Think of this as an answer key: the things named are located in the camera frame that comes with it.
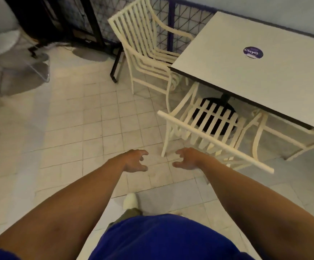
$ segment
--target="purple sticker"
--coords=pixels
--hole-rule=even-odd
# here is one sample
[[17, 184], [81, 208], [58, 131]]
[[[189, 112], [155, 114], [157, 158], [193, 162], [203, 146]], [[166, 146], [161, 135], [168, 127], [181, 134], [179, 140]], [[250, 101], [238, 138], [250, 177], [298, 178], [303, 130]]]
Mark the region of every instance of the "purple sticker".
[[246, 47], [243, 52], [249, 58], [256, 59], [263, 57], [263, 51], [253, 46]]

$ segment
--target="acrylic chair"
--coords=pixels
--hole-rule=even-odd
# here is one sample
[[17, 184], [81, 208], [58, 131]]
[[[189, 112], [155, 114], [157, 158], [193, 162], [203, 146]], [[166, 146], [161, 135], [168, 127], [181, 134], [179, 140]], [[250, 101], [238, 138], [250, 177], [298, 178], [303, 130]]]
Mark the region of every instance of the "acrylic chair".
[[287, 136], [287, 135], [285, 135], [285, 134], [283, 134], [283, 133], [281, 133], [281, 132], [279, 132], [277, 130], [274, 130], [274, 129], [268, 127], [266, 125], [266, 122], [267, 122], [269, 116], [273, 116], [273, 117], [275, 117], [275, 118], [277, 118], [279, 120], [284, 121], [288, 125], [291, 125], [291, 126], [297, 128], [297, 129], [299, 129], [299, 130], [301, 130], [301, 131], [303, 131], [303, 132], [305, 132], [306, 134], [309, 134], [309, 135], [314, 135], [314, 129], [308, 130], [308, 129], [302, 127], [302, 126], [294, 124], [293, 122], [290, 122], [288, 120], [280, 118], [280, 117], [278, 117], [278, 116], [276, 116], [274, 114], [264, 112], [262, 110], [258, 110], [258, 111], [255, 111], [255, 112], [256, 113], [258, 112], [258, 114], [260, 114], [260, 117], [262, 117], [262, 118], [261, 118], [260, 122], [257, 122], [257, 121], [254, 122], [254, 125], [258, 126], [258, 131], [257, 131], [257, 134], [256, 134], [256, 138], [254, 139], [254, 142], [253, 142], [253, 148], [252, 148], [252, 155], [253, 155], [253, 157], [257, 158], [257, 148], [258, 148], [258, 144], [259, 144], [260, 135], [262, 134], [263, 130], [268, 131], [269, 133], [271, 133], [271, 134], [273, 134], [275, 136], [278, 136], [279, 138], [281, 138], [283, 140], [286, 140], [287, 142], [289, 142], [289, 143], [291, 143], [291, 144], [293, 144], [293, 145], [295, 145], [295, 146], [300, 148], [298, 151], [293, 153], [291, 156], [285, 158], [287, 161], [291, 161], [295, 157], [305, 153], [306, 151], [314, 149], [314, 143], [308, 144], [308, 145], [303, 144], [303, 143], [301, 143], [301, 142], [299, 142], [299, 141], [297, 141], [297, 140], [295, 140], [295, 139], [293, 139], [293, 138], [291, 138], [291, 137], [289, 137], [289, 136]]
[[[152, 9], [150, 0], [135, 0], [109, 18], [108, 22], [123, 45], [131, 76], [132, 93], [134, 93], [134, 82], [161, 92], [166, 95], [166, 105], [170, 112], [169, 92], [177, 87], [182, 76], [172, 72], [169, 66], [180, 54], [158, 48], [157, 29], [162, 28], [191, 40], [193, 36], [172, 29], [160, 21]], [[167, 87], [161, 88], [134, 77], [134, 69], [168, 81]]]
[[[216, 104], [212, 104], [209, 108], [210, 102], [208, 100], [196, 99], [198, 86], [199, 83], [194, 83], [190, 91], [171, 113], [158, 111], [157, 114], [164, 118], [167, 123], [162, 157], [165, 155], [168, 141], [173, 135], [180, 136], [183, 140], [188, 140], [190, 137], [191, 145], [213, 155], [228, 167], [239, 170], [246, 166], [255, 165], [262, 170], [273, 173], [273, 168], [238, 150], [247, 128], [252, 126], [252, 123], [260, 115], [257, 115], [258, 118], [254, 118], [255, 121], [244, 126], [246, 119], [239, 117], [237, 113], [229, 109], [224, 111], [223, 106], [218, 107]], [[199, 124], [198, 121], [201, 117], [203, 121]], [[215, 126], [218, 126], [216, 132], [211, 135]]]

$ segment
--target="person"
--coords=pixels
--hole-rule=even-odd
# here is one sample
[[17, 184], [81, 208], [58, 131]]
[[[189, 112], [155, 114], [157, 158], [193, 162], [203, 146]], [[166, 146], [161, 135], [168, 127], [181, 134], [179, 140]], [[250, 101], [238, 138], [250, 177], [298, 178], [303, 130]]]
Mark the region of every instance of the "person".
[[[193, 148], [173, 166], [200, 168], [263, 259], [314, 259], [314, 217], [285, 197]], [[0, 260], [76, 259], [123, 171], [146, 171], [145, 150], [109, 159], [51, 196], [0, 235]], [[134, 194], [90, 255], [95, 259], [252, 259], [214, 230], [171, 214], [142, 216]]]

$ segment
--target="square table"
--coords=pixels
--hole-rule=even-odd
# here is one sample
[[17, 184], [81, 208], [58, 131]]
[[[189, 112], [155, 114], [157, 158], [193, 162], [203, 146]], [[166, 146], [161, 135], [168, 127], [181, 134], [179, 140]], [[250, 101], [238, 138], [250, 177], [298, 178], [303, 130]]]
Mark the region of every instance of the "square table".
[[313, 37], [217, 12], [171, 70], [314, 127]]

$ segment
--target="foot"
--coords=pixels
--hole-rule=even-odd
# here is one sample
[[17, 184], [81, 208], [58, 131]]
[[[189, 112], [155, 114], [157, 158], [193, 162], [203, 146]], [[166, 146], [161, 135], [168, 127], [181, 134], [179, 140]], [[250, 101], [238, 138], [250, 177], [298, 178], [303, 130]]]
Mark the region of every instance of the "foot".
[[123, 201], [123, 209], [133, 209], [137, 208], [139, 209], [138, 203], [137, 203], [137, 195], [134, 192], [128, 193], [126, 198]]

